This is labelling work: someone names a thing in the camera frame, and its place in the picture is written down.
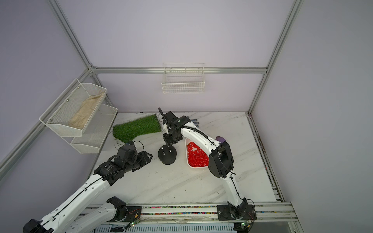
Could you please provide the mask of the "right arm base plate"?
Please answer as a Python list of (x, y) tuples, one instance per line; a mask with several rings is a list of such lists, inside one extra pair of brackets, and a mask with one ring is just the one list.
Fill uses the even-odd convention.
[(228, 204), (217, 206), (218, 220), (256, 220), (253, 205), (234, 207)]

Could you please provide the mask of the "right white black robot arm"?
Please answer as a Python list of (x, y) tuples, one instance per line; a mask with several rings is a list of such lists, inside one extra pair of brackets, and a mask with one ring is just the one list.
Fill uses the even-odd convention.
[(230, 145), (208, 136), (198, 129), (187, 116), (177, 117), (171, 111), (163, 113), (162, 127), (165, 129), (165, 145), (158, 150), (158, 158), (165, 165), (175, 162), (177, 151), (174, 144), (186, 138), (195, 143), (208, 155), (208, 169), (213, 176), (220, 179), (227, 194), (227, 205), (223, 205), (218, 216), (228, 220), (245, 218), (256, 220), (255, 203), (241, 196), (235, 179), (234, 158)]

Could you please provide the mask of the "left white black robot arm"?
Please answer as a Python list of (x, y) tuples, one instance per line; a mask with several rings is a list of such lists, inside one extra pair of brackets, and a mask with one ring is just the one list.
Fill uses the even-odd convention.
[(142, 208), (127, 208), (127, 204), (118, 197), (109, 198), (97, 210), (83, 217), (79, 215), (125, 173), (141, 169), (151, 162), (152, 157), (145, 150), (137, 151), (134, 142), (123, 145), (116, 155), (100, 164), (89, 179), (55, 210), (40, 220), (29, 220), (23, 232), (89, 233), (108, 221), (127, 221), (132, 226), (140, 218)]

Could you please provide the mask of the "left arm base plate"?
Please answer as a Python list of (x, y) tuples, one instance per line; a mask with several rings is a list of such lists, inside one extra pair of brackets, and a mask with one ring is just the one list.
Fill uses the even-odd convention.
[(133, 222), (139, 219), (142, 212), (141, 206), (127, 206), (114, 208), (114, 216), (107, 222)]

